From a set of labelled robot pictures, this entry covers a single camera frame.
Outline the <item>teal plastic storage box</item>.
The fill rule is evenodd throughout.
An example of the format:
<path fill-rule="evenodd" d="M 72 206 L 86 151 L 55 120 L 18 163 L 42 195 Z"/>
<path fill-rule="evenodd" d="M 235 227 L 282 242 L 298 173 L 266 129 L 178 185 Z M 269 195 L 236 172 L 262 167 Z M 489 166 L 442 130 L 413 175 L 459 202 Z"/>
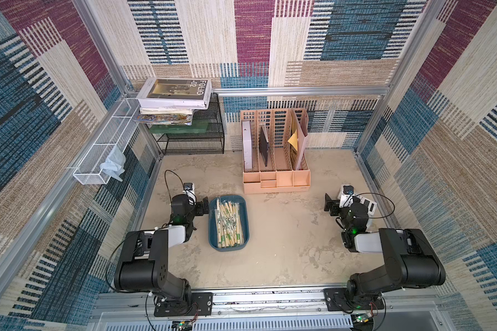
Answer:
<path fill-rule="evenodd" d="M 248 210 L 240 195 L 222 195 L 209 203 L 208 242 L 219 252 L 243 249 L 250 239 Z"/>

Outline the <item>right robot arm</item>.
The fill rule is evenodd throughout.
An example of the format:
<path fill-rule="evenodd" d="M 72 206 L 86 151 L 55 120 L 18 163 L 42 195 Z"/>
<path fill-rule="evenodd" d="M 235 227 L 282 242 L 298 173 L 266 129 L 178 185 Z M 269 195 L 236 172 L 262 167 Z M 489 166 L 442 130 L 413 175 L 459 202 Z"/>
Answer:
<path fill-rule="evenodd" d="M 385 292 L 443 285 L 446 271 L 422 230 L 381 228 L 369 231 L 377 204 L 366 193 L 343 185 L 337 199 L 324 196 L 324 211 L 335 217 L 344 247 L 352 253 L 381 254 L 383 265 L 352 274 L 344 288 L 327 288 L 328 310 L 351 314 L 368 308 L 383 309 Z"/>

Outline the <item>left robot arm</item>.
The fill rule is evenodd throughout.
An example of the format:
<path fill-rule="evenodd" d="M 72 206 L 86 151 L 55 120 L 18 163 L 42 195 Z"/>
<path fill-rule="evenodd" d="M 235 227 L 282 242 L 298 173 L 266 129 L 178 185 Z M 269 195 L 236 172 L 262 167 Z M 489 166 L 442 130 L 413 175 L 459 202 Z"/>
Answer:
<path fill-rule="evenodd" d="M 189 241 L 194 219 L 208 213 L 208 199 L 197 200 L 194 183 L 183 183 L 182 189 L 171 198 L 167 225 L 126 235 L 113 279 L 117 292 L 150 292 L 167 303 L 191 305 L 189 282 L 168 271 L 168 251 Z"/>

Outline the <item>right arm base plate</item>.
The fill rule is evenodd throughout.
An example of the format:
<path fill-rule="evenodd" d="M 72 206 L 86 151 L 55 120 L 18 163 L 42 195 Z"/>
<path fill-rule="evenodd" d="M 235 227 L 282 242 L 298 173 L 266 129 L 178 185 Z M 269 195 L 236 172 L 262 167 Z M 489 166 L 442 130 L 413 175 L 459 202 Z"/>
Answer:
<path fill-rule="evenodd" d="M 370 310 L 374 312 L 385 309 L 385 302 L 381 295 L 353 296 L 346 288 L 325 288 L 323 290 L 324 301 L 330 312 L 344 312 L 351 314 L 356 310 Z"/>

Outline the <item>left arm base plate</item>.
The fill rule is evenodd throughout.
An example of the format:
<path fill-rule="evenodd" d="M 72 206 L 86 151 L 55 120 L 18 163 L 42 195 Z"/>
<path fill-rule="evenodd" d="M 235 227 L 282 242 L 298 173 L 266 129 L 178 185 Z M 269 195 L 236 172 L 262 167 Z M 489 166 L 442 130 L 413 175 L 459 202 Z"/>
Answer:
<path fill-rule="evenodd" d="M 213 293 L 192 293 L 188 301 L 154 296 L 154 317 L 205 317 L 213 310 Z"/>

